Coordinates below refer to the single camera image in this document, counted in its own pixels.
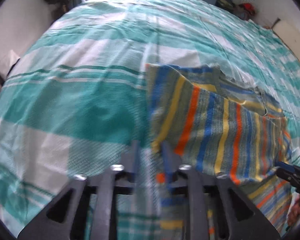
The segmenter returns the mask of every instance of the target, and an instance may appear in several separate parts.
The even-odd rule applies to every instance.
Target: striped fabric
[[[280,232],[291,200],[290,185],[274,176],[273,167],[276,161],[291,159],[291,139],[275,99],[257,87],[230,82],[217,67],[148,64],[147,85],[154,151],[167,140],[183,163],[210,175],[228,174]],[[180,233],[176,221],[183,218],[185,201],[169,196],[162,186],[163,214],[173,217],[165,223],[176,223],[167,229]]]

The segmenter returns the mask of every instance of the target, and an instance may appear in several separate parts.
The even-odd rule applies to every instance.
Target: orange stripe
[[[157,175],[156,175],[156,180],[157,180],[157,182],[158,183],[164,183],[165,182],[165,175],[164,175],[164,173],[157,173]]]
[[[236,177],[237,168],[238,168],[238,160],[239,160],[239,143],[242,133],[242,122],[241,122],[241,113],[240,113],[241,106],[237,104],[237,134],[234,138],[234,146],[233,146],[233,158],[232,158],[232,167],[230,170],[230,178],[235,184],[239,184],[240,181]]]
[[[183,154],[183,151],[185,150],[186,144],[189,140],[190,132],[191,132],[193,121],[194,121],[195,111],[197,110],[199,92],[200,92],[200,88],[197,86],[194,86],[193,90],[192,90],[191,101],[190,101],[190,106],[189,106],[188,115],[187,115],[187,119],[186,119],[186,124],[185,124],[185,127],[183,128],[183,132],[180,136],[178,145],[174,149],[174,152],[176,154],[179,154],[179,155]]]
[[[281,181],[274,190],[271,191],[260,203],[258,203],[257,208],[261,208],[264,203],[266,203],[284,184],[288,183],[287,181]]]
[[[290,134],[287,132],[287,130],[284,130],[283,133],[285,136],[287,136],[289,139],[291,139]]]
[[[290,203],[287,203],[284,207],[281,208],[281,210],[273,217],[270,219],[271,224],[274,225],[274,223],[277,221],[277,219],[285,212],[289,209],[290,207]]]
[[[214,228],[209,228],[209,235],[213,235],[214,234]]]
[[[263,124],[263,145],[262,145],[262,154],[261,154],[261,160],[263,163],[263,169],[262,174],[266,174],[266,150],[267,150],[267,127],[266,127],[266,119],[262,118],[262,124]]]
[[[267,114],[267,116],[269,117],[269,118],[277,118],[275,115],[273,115],[273,114]]]

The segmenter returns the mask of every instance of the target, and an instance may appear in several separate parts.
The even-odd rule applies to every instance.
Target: teal and white plaid bedsheet
[[[0,94],[0,218],[16,236],[66,183],[141,141],[137,193],[119,199],[121,239],[160,235],[145,64],[219,65],[288,118],[300,165],[300,63],[271,31],[201,0],[88,0],[55,22]]]

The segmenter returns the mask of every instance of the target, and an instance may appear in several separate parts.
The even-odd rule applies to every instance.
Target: yellow stripe
[[[288,163],[288,160],[287,160],[287,148],[286,146],[284,145],[284,140],[282,140],[283,143],[282,143],[282,151],[281,151],[281,154],[283,154],[283,162],[285,163]]]
[[[278,113],[281,113],[282,112],[282,109],[281,108],[277,108],[275,107],[273,104],[271,103],[267,103],[267,106],[269,106],[272,110],[278,112]]]
[[[288,202],[290,200],[290,195],[287,195],[280,203],[278,203],[275,207],[274,210],[272,210],[272,212],[267,215],[267,219],[270,220],[274,215],[275,213],[284,205],[285,202]]]
[[[275,143],[275,130],[274,130],[274,128],[275,128],[275,125],[274,124],[272,124],[272,138],[273,138],[273,144],[272,144],[272,159],[273,160],[275,160],[275,145],[276,145],[276,143]]]
[[[260,172],[260,163],[259,163],[259,144],[260,144],[260,122],[259,114],[254,113],[257,124],[257,138],[256,138],[256,180],[262,181],[262,178],[259,175]]]
[[[159,151],[159,145],[160,143],[166,138],[166,136],[168,135],[169,129],[171,127],[172,121],[173,121],[173,117],[177,111],[177,107],[178,107],[178,103],[179,103],[179,98],[180,98],[180,94],[181,94],[181,90],[182,90],[182,86],[185,82],[186,78],[184,76],[180,76],[175,90],[173,92],[173,96],[172,96],[172,100],[171,100],[171,105],[167,114],[166,119],[163,122],[163,125],[161,127],[161,131],[159,133],[159,135],[157,136],[157,138],[152,142],[152,148],[154,150],[154,152],[158,152]]]
[[[254,199],[255,197],[257,197],[258,195],[260,195],[261,193],[265,192],[266,189],[270,186],[273,185],[273,183],[275,182],[276,177],[273,177],[272,179],[270,179],[266,184],[262,185],[260,188],[258,188],[256,191],[252,192],[251,194],[248,195],[249,199]]]
[[[214,85],[211,84],[199,84],[199,83],[192,83],[195,86],[199,87],[199,88],[203,88],[205,90],[208,90],[210,92],[217,92],[216,87]]]
[[[211,209],[209,209],[209,210],[207,211],[207,217],[208,217],[208,218],[211,218],[211,217],[212,217],[212,210],[211,210]]]
[[[161,220],[160,227],[166,230],[183,227],[183,220]]]
[[[229,119],[229,100],[224,99],[224,105],[223,105],[223,132],[222,132],[221,139],[219,141],[216,163],[214,165],[215,174],[219,173],[220,169],[221,169],[223,154],[224,154],[224,151],[225,151],[225,142],[226,142],[228,132],[229,132],[228,119]]]
[[[263,109],[265,110],[265,107],[263,104],[257,103],[257,102],[252,102],[252,101],[248,101],[248,100],[241,100],[241,99],[237,99],[237,98],[229,98],[229,100],[234,101],[246,108],[257,108],[257,109]]]

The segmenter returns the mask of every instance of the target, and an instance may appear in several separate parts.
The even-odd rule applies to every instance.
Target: white wall
[[[300,32],[300,10],[293,0],[255,0],[255,4],[259,13],[253,20],[257,24],[271,27],[280,18]]]
[[[22,56],[51,22],[43,0],[5,0],[0,7],[0,60],[11,49]]]

